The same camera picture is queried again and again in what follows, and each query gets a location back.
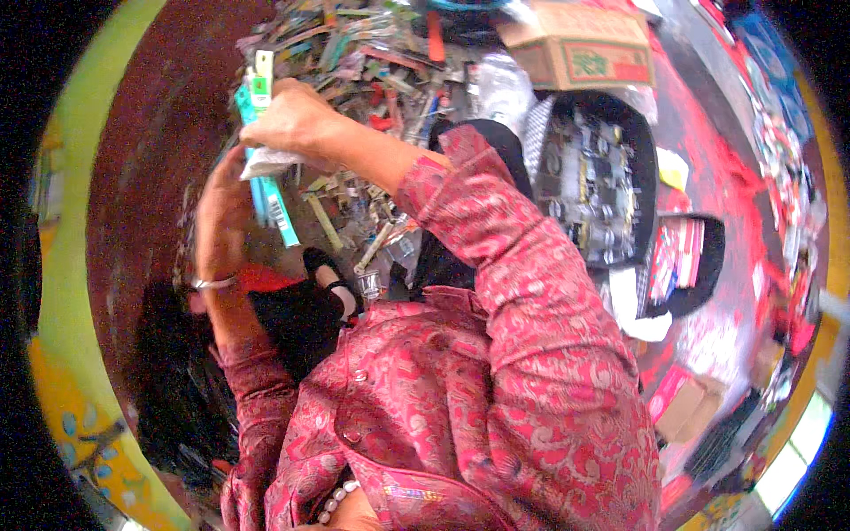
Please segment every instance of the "painted blue leaf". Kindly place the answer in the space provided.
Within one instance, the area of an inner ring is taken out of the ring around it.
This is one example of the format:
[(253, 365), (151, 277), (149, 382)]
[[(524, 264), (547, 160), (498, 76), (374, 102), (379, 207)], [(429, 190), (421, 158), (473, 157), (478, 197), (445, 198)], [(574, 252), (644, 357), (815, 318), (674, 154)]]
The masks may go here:
[(99, 479), (103, 479), (104, 477), (109, 477), (110, 475), (112, 475), (112, 469), (109, 465), (100, 465), (94, 469), (94, 474)]
[(98, 420), (98, 412), (94, 408), (94, 405), (86, 402), (86, 412), (82, 416), (82, 427), (87, 430), (92, 429), (94, 427), (94, 423)]
[(66, 411), (62, 414), (62, 430), (68, 437), (74, 437), (74, 433), (77, 433), (77, 418), (73, 413)]
[(60, 444), (59, 453), (62, 455), (62, 462), (65, 464), (65, 467), (71, 468), (77, 462), (77, 451), (71, 443)]
[(118, 456), (118, 450), (108, 446), (104, 448), (104, 451), (100, 452), (100, 457), (103, 457), (105, 460), (115, 459)]

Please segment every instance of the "bangle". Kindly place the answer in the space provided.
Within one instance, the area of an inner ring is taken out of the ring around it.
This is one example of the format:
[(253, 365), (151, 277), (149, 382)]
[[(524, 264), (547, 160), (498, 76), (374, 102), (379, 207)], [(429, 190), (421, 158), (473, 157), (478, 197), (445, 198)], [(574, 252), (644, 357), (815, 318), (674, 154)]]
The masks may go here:
[(221, 290), (230, 287), (236, 283), (236, 275), (232, 274), (224, 280), (201, 280), (194, 278), (191, 281), (191, 286), (196, 290)]

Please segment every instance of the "open cardboard box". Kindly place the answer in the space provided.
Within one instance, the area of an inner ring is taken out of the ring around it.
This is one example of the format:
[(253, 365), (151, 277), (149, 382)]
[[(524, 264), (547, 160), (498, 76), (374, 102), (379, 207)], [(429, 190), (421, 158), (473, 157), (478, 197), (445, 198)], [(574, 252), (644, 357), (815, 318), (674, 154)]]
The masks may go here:
[(725, 392), (720, 381), (673, 365), (649, 400), (655, 429), (667, 442), (687, 443), (711, 424)]
[(655, 85), (642, 15), (576, 3), (529, 4), (536, 17), (496, 29), (535, 89)]

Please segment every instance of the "pink patterned shirt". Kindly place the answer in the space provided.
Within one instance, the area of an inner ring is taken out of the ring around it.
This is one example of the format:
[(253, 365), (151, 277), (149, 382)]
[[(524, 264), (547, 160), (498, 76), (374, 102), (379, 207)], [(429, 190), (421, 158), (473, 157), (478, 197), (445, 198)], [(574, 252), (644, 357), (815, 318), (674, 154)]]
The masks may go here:
[(240, 531), (312, 523), (345, 466), (386, 528), (653, 529), (660, 473), (635, 359), (578, 251), (471, 126), (396, 203), (475, 292), (379, 302), (296, 388), (268, 340), (222, 352), (241, 423)]

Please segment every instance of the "person's left hand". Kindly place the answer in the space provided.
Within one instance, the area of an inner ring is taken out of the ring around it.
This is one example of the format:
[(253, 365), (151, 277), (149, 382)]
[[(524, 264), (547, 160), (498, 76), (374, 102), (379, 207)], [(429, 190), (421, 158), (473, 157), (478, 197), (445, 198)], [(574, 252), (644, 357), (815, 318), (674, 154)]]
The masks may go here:
[(244, 261), (242, 247), (251, 219), (251, 193), (239, 180), (245, 146), (238, 145), (212, 170), (195, 217), (195, 272), (201, 280), (230, 277)]

